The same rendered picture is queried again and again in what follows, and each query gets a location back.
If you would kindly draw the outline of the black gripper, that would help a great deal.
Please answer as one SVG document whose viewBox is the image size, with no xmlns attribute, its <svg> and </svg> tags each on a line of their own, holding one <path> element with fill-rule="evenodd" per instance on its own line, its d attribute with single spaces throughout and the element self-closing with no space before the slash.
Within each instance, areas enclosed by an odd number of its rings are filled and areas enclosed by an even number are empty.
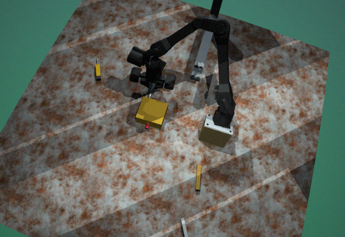
<svg viewBox="0 0 345 237">
<path fill-rule="evenodd" d="M 149 88 L 149 84 L 150 84 L 149 82 L 156 84 L 155 90 L 158 88 L 163 88 L 163 85 L 165 82 L 165 85 L 164 85 L 165 89 L 169 89 L 169 90 L 174 89 L 174 84 L 176 80 L 175 75 L 167 74 L 165 78 L 165 75 L 160 75 L 160 72 L 156 75 L 151 75 L 147 71 L 143 73 L 140 73 L 140 72 L 141 72 L 141 68 L 133 67 L 131 69 L 129 80 L 131 82 L 137 83 L 140 77 L 140 84 L 146 86 L 147 88 Z"/>
</svg>

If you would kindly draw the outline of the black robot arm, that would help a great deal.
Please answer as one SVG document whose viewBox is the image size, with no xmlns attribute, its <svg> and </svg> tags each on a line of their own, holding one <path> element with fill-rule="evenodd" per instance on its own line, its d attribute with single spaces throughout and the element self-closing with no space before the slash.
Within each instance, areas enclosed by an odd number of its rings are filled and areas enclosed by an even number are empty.
<svg viewBox="0 0 345 237">
<path fill-rule="evenodd" d="M 227 20 L 220 19 L 216 21 L 197 17 L 172 35 L 153 43 L 149 50 L 143 51 L 134 46 L 127 57 L 127 62 L 139 67 L 145 65 L 146 71 L 149 74 L 156 75 L 160 72 L 161 75 L 166 62 L 159 57 L 165 55 L 176 43 L 197 29 L 214 33 L 217 43 L 219 76 L 219 85 L 215 87 L 215 100 L 217 99 L 219 107 L 215 111 L 213 121 L 216 126 L 230 129 L 236 104 L 233 100 L 232 88 L 229 81 L 228 40 L 230 23 Z"/>
</svg>

